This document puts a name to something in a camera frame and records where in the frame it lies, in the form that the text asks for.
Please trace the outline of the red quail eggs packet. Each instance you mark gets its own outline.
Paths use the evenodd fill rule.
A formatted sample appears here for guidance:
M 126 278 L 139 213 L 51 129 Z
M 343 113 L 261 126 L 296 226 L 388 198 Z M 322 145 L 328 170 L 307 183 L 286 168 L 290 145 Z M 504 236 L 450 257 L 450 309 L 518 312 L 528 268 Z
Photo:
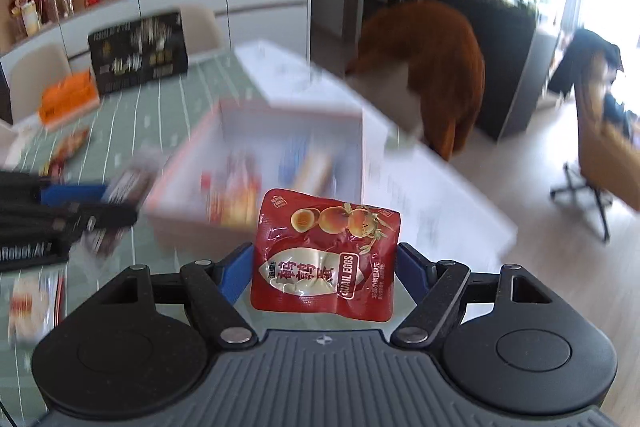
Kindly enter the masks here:
M 390 321 L 400 225 L 394 210 L 268 191 L 254 242 L 252 306 Z

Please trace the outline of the dark brown snack packet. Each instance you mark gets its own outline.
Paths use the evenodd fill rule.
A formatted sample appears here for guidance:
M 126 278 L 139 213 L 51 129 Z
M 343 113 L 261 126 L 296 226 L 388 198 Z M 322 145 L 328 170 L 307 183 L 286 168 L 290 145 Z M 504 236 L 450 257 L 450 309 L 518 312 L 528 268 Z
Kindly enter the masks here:
M 139 210 L 167 161 L 168 156 L 159 148 L 140 148 L 119 175 L 107 185 L 103 202 L 128 204 Z M 128 229 L 129 225 L 126 225 L 119 230 L 100 230 L 85 234 L 82 246 L 93 256 L 106 259 L 114 254 Z

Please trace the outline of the dark red snack packet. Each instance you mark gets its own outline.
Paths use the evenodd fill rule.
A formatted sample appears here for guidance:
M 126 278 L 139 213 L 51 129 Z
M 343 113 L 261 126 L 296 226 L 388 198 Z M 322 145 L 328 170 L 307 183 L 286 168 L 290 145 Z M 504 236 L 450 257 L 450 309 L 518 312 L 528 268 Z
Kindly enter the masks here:
M 87 144 L 90 129 L 83 127 L 65 135 L 54 148 L 50 159 L 43 166 L 41 174 L 51 179 L 61 180 L 67 164 Z

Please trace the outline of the large red white packet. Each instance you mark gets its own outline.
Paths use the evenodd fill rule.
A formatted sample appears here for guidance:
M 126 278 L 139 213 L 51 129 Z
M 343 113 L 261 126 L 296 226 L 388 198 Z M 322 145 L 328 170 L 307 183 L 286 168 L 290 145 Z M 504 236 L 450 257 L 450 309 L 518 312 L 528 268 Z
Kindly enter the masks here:
M 65 279 L 62 272 L 19 277 L 9 300 L 8 339 L 13 347 L 35 346 L 61 322 Z

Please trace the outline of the pink storage box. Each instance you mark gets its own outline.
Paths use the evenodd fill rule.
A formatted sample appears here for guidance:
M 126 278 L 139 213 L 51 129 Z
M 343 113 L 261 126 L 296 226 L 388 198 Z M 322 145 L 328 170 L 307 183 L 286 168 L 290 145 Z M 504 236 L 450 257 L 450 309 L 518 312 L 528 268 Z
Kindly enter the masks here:
M 272 188 L 361 202 L 361 110 L 220 102 L 171 156 L 143 213 L 160 246 L 221 259 L 254 239 Z

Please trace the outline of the orange carton box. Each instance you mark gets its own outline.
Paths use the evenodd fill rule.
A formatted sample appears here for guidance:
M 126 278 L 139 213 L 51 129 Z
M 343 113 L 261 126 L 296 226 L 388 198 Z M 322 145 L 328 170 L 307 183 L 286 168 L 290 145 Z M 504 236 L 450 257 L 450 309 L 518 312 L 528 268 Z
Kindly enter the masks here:
M 90 69 L 75 72 L 43 92 L 38 115 L 44 129 L 52 131 L 100 106 L 96 80 Z

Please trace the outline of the beige dining chair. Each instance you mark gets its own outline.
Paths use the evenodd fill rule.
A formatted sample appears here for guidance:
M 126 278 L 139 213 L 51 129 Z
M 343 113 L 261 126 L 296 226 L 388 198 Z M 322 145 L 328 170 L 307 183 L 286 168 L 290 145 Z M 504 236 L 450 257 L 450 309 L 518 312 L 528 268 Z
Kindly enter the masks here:
M 27 53 L 9 75 L 13 124 L 35 114 L 44 91 L 68 77 L 70 63 L 58 43 L 49 43 Z

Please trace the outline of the green checked tablecloth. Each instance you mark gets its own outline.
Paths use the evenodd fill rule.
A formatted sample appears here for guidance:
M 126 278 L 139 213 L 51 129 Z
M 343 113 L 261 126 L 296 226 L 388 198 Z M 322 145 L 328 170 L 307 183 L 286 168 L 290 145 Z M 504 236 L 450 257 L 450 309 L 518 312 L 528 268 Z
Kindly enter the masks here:
M 203 116 L 220 101 L 262 101 L 262 91 L 230 52 L 218 52 L 190 67 L 186 75 L 108 96 L 95 112 L 76 124 L 47 132 L 27 131 L 18 142 L 15 169 L 38 172 L 55 147 L 74 130 L 90 131 L 88 144 L 64 170 L 66 183 L 107 184 L 139 150 L 172 153 L 188 139 Z M 2 274 L 1 325 L 9 325 L 15 282 L 63 277 L 62 312 L 69 314 L 129 265 L 149 265 L 155 273 L 174 272 L 188 260 L 185 251 L 165 251 L 155 242 L 149 222 L 139 219 L 124 234 L 114 254 L 91 261 L 74 246 L 65 265 L 48 265 Z

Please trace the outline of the black gift box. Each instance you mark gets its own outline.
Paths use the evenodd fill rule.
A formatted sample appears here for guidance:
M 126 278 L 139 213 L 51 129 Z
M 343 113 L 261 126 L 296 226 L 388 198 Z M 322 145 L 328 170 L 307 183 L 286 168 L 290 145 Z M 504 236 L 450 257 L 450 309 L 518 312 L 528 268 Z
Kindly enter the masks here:
M 140 87 L 188 71 L 179 11 L 154 14 L 88 35 L 99 95 Z

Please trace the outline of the brown furry chair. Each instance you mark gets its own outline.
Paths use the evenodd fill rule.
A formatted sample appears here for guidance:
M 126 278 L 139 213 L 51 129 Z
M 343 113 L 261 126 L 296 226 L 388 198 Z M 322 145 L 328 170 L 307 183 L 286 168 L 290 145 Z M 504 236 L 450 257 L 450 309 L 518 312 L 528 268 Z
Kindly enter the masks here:
M 347 75 L 390 63 L 408 66 L 408 91 L 420 98 L 423 142 L 448 161 L 473 130 L 485 92 L 485 61 L 469 20 L 437 0 L 379 10 L 363 24 Z

